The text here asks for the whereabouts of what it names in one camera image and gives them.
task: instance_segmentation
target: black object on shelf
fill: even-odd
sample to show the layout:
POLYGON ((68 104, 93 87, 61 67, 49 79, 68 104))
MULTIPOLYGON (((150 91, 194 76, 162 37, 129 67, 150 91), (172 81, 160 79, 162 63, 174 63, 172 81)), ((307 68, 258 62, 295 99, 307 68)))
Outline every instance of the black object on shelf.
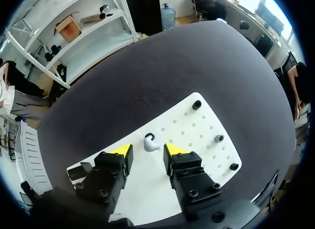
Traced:
MULTIPOLYGON (((65 67, 64 65, 60 64, 60 65, 57 66, 57 72, 59 73, 61 79, 64 82, 66 82, 67 67, 65 67)), ((59 83, 57 83, 56 81, 54 81, 53 86, 52 86, 52 88, 50 90, 50 93, 49 93, 49 98, 51 100, 57 100, 66 91, 67 91, 67 89, 64 86, 62 86, 59 83)))
POLYGON ((154 35, 162 32, 159 0, 126 0, 136 32, 154 35))
POLYGON ((61 46, 60 46, 60 45, 59 45, 58 47, 57 47, 56 45, 53 45, 53 46, 51 47, 52 54, 53 54, 53 55, 57 55, 57 54, 59 53, 60 49, 61 49, 61 46))
POLYGON ((46 61, 50 62, 54 57, 50 53, 45 53, 46 61))

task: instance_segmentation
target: person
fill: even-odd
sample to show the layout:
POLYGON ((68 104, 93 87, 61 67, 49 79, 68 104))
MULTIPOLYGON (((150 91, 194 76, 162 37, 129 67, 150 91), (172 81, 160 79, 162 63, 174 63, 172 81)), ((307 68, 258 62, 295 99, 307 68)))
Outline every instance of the person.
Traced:
POLYGON ((8 63, 5 63, 0 68, 0 114, 14 114, 20 117, 27 117, 35 120, 40 120, 45 116, 44 112, 35 110, 29 107, 34 106, 49 106, 50 102, 47 98, 25 95, 17 90, 14 86, 9 86, 3 79, 4 73, 7 73, 8 63))
POLYGON ((205 15, 207 20, 212 21, 218 18, 226 18, 226 9, 225 6, 218 2, 219 0, 195 0, 196 8, 207 12, 205 15))
POLYGON ((3 59, 0 58, 0 66, 3 64, 8 64, 8 70, 3 74, 5 84, 14 85, 16 90, 26 95, 43 97, 44 90, 27 80, 24 74, 18 70, 14 61, 3 63, 3 59))
POLYGON ((299 62, 284 74, 284 91, 294 119, 298 119, 301 110, 311 102, 310 87, 310 73, 304 63, 299 62))

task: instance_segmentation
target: gray table surface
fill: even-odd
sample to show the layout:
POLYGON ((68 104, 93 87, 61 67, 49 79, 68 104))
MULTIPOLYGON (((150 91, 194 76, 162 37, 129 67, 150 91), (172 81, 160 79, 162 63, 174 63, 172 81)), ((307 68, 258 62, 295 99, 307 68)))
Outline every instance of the gray table surface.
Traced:
POLYGON ((222 188, 223 196, 252 199, 277 169, 279 185, 295 148, 288 101, 260 53, 220 21, 182 26, 132 44, 73 85, 38 127, 52 185, 74 193, 67 167, 193 92, 214 110, 243 162, 222 188))

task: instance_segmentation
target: water jug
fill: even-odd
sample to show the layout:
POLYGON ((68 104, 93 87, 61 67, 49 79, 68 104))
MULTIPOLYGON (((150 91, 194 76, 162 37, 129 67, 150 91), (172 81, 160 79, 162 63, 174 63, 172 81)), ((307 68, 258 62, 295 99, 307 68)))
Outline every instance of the water jug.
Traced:
POLYGON ((175 26, 175 10, 168 7, 167 3, 164 3, 164 8, 161 9, 163 30, 169 30, 175 26))

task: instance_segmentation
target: window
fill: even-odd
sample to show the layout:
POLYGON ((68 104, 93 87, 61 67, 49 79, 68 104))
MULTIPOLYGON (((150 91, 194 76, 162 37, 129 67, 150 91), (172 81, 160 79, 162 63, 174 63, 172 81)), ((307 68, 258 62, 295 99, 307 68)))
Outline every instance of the window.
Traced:
POLYGON ((288 40, 292 32, 292 25, 284 12, 274 0, 266 0, 265 7, 283 23, 281 35, 285 40, 288 40))

